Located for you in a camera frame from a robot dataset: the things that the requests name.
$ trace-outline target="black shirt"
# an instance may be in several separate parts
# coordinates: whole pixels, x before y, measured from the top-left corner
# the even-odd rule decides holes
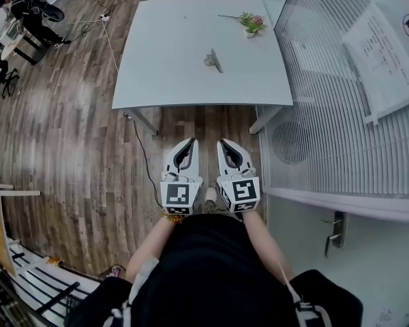
[[[291,281],[305,302],[322,306],[333,326],[360,326],[361,302],[316,270]],[[105,280],[65,319],[102,326],[132,284]],[[298,326],[292,297],[262,265],[247,231],[223,215],[195,215],[178,225],[159,264],[132,304],[132,326]]]
[[[23,16],[33,15],[29,10],[29,0],[12,0],[11,12],[16,20],[19,20]]]

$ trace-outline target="small metal object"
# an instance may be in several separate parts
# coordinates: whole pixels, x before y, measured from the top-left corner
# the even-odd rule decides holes
[[[248,168],[248,169],[246,169],[246,170],[244,170],[244,171],[242,172],[242,176],[243,176],[243,178],[253,178],[253,177],[255,177],[256,175],[255,175],[255,173],[253,173],[252,170],[250,170],[250,169]]]
[[[217,54],[215,53],[214,49],[211,49],[211,54],[206,55],[206,59],[204,60],[204,64],[207,65],[208,67],[213,67],[216,66],[218,71],[220,73],[223,72],[223,69],[221,68],[221,65],[219,64]]]
[[[166,174],[164,182],[177,182],[179,180],[179,175],[173,172],[169,172]]]
[[[321,219],[321,221],[333,224],[333,234],[326,238],[326,247],[324,248],[325,258],[329,258],[330,242],[332,242],[332,245],[337,248],[342,248],[344,246],[347,213],[336,211],[334,221],[325,221],[324,219]]]

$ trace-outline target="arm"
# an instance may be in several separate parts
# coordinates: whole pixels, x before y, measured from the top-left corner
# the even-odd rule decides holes
[[[150,257],[160,258],[165,244],[171,236],[176,223],[162,217],[144,239],[144,242],[135,251],[125,272],[125,279],[129,282],[135,281],[135,276],[138,274],[141,266]]]
[[[23,22],[24,22],[24,17],[21,17],[21,18],[18,20],[18,32],[19,32],[20,34],[23,34],[23,33],[25,32],[25,28],[24,28]]]
[[[295,274],[279,245],[269,233],[264,221],[256,211],[244,212],[243,218],[248,237],[260,261],[282,285],[286,285],[279,263],[288,281],[291,281]]]

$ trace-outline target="door handle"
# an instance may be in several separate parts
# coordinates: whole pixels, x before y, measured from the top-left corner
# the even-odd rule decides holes
[[[339,238],[341,234],[330,235],[326,238],[326,248],[324,248],[324,256],[328,259],[329,258],[329,246],[330,241]]]
[[[342,248],[344,246],[347,226],[347,213],[336,211],[333,221],[325,221],[324,219],[321,220],[325,223],[333,225],[333,233],[326,238],[326,247],[324,248],[325,258],[329,258],[330,242],[332,242],[332,245],[337,248]]]

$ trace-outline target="wooden floor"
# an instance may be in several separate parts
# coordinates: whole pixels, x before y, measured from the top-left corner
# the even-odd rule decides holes
[[[118,64],[139,1],[118,5],[106,26]],[[67,24],[55,28],[69,38],[78,35],[78,25],[68,23],[95,20],[104,10],[96,0],[61,0],[58,6]],[[155,47],[163,52],[163,35]],[[5,219],[12,236],[89,275],[113,264],[125,266],[160,209],[133,122],[110,109],[117,71],[102,25],[69,46],[50,49],[34,67],[19,56],[11,58],[10,67],[18,68],[21,78],[11,98],[0,98],[1,182],[42,192],[40,197],[7,198]],[[142,112],[160,132],[151,137],[138,127],[158,193],[164,157],[188,137],[199,139],[205,186],[218,176],[219,138],[248,149],[260,170],[258,136],[248,134],[255,121],[252,107]]]

